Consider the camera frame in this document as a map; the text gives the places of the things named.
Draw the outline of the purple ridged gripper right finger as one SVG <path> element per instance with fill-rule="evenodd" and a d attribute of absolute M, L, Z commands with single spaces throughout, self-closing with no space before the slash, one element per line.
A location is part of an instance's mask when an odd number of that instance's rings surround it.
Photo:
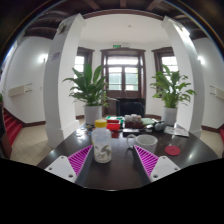
<path fill-rule="evenodd" d="M 133 153 L 150 182 L 157 181 L 180 170 L 167 156 L 158 157 L 140 146 L 135 145 Z"/>

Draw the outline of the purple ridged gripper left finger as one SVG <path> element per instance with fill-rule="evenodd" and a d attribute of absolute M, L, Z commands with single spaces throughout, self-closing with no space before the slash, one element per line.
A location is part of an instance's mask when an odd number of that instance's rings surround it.
<path fill-rule="evenodd" d="M 92 145 L 89 145 L 70 156 L 61 155 L 55 159 L 45 170 L 59 176 L 67 181 L 75 183 L 80 177 L 88 157 L 92 152 Z"/>

